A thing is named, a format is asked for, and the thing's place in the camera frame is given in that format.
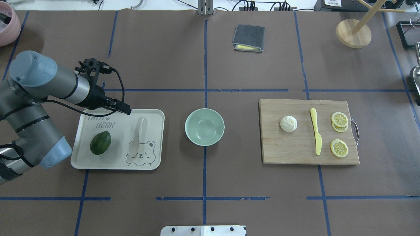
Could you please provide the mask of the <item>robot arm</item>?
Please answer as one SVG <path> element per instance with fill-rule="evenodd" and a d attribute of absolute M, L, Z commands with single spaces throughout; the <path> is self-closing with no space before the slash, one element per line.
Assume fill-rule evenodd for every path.
<path fill-rule="evenodd" d="M 37 165 L 50 168 L 71 156 L 71 146 L 42 106 L 50 102 L 49 96 L 89 110 L 131 114 L 128 104 L 107 97 L 97 85 L 99 74 L 117 73 L 116 69 L 95 58 L 79 64 L 69 70 L 31 50 L 11 62 L 9 76 L 1 82 L 0 110 L 1 120 L 9 123 L 18 138 L 1 145 L 2 184 Z"/>

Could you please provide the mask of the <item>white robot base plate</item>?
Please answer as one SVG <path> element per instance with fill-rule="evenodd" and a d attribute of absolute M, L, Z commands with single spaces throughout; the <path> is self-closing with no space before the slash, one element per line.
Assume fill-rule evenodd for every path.
<path fill-rule="evenodd" d="M 161 236 L 246 236 L 246 226 L 241 225 L 203 225 L 203 226 L 165 226 Z"/>

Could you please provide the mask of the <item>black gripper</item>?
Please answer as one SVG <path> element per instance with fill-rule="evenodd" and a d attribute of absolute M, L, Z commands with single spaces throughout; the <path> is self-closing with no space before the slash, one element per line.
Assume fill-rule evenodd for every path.
<path fill-rule="evenodd" d="M 75 71 L 78 72 L 80 76 L 85 78 L 89 85 L 89 90 L 87 97 L 80 103 L 76 104 L 77 106 L 94 110 L 97 108 L 104 108 L 111 111 L 111 114 L 115 112 L 124 113 L 130 115 L 132 110 L 130 106 L 125 103 L 125 88 L 122 82 L 120 73 L 109 66 L 105 62 L 96 60 L 95 58 L 85 59 L 83 62 L 79 61 L 79 67 L 75 67 Z M 120 82 L 122 90 L 122 100 L 112 99 L 105 95 L 105 91 L 102 87 L 97 85 L 99 74 L 111 74 L 116 73 L 118 80 Z"/>

